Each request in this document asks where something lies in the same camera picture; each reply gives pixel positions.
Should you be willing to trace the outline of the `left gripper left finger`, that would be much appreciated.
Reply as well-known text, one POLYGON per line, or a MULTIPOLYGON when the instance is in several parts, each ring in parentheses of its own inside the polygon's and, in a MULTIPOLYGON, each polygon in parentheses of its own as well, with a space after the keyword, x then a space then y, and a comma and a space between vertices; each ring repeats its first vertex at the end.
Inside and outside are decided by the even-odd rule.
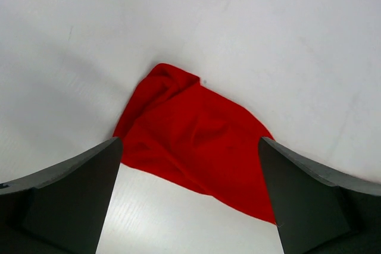
POLYGON ((122 152, 114 137, 1 183, 1 253, 95 253, 122 152))

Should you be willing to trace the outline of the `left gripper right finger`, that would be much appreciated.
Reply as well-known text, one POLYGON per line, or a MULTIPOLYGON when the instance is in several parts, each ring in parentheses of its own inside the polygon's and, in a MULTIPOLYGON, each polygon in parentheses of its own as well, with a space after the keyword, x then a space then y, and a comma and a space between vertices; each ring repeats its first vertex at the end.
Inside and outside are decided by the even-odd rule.
POLYGON ((380 253, 380 184, 268 137, 259 158, 284 253, 380 253))

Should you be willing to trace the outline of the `red t shirt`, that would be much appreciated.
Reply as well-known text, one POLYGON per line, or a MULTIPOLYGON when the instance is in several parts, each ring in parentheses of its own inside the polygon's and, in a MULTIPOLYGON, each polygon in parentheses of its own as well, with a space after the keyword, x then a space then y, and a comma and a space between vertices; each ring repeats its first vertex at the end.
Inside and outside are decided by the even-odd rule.
POLYGON ((275 223, 258 156, 270 132, 244 107, 170 64, 136 86, 113 132, 122 163, 275 223))

